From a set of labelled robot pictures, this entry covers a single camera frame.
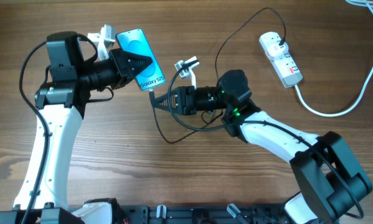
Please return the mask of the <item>Galaxy S25 smartphone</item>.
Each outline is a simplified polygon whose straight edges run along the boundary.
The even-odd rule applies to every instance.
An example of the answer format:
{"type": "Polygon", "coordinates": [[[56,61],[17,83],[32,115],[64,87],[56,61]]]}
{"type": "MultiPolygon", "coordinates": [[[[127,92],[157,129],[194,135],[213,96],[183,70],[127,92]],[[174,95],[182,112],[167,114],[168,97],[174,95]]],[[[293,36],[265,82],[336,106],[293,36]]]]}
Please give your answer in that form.
{"type": "Polygon", "coordinates": [[[142,28],[119,32],[115,35],[115,38],[123,50],[138,55],[149,56],[153,61],[151,65],[147,66],[147,68],[135,77],[141,91],[153,89],[166,82],[142,28]]]}

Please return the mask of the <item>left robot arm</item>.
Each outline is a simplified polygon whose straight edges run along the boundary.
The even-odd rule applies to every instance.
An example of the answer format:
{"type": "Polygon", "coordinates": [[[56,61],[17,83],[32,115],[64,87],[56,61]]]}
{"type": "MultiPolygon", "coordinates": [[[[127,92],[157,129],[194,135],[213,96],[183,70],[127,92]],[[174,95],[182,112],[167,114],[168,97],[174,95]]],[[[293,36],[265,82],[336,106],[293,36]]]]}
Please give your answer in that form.
{"type": "Polygon", "coordinates": [[[45,80],[29,103],[37,131],[26,178],[10,211],[0,223],[126,223],[128,215],[115,198],[87,201],[70,211],[67,181],[73,144],[93,90],[122,88],[153,64],[149,55],[123,49],[84,59],[80,43],[87,37],[74,31],[50,34],[46,47],[50,64],[45,80]]]}

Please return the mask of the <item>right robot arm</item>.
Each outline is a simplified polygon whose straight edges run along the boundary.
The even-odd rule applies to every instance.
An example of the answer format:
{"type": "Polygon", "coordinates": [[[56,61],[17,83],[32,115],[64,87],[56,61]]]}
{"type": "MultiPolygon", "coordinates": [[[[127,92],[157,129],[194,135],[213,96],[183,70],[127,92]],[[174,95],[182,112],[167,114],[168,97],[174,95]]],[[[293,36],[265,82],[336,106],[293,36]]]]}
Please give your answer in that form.
{"type": "Polygon", "coordinates": [[[156,97],[153,109],[170,112],[176,119],[199,111],[224,110],[222,127],[232,137],[260,146],[289,163],[300,188],[284,204],[294,223],[336,223],[356,207],[356,219],[364,216],[360,201],[373,185],[346,141],[335,132],[310,134],[283,124],[251,99],[243,70],[229,70],[216,86],[179,86],[156,97]]]}

